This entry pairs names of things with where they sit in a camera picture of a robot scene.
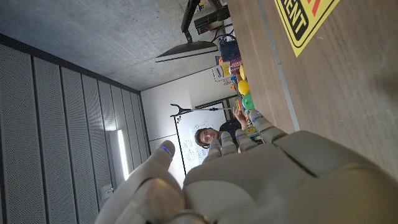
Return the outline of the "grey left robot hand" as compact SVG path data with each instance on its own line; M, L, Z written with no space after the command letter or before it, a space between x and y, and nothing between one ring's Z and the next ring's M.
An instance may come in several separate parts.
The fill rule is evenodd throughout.
M210 144L183 184L164 141L105 203L97 223L396 223L397 181L357 152L308 131L287 134L257 110L262 144L242 130Z

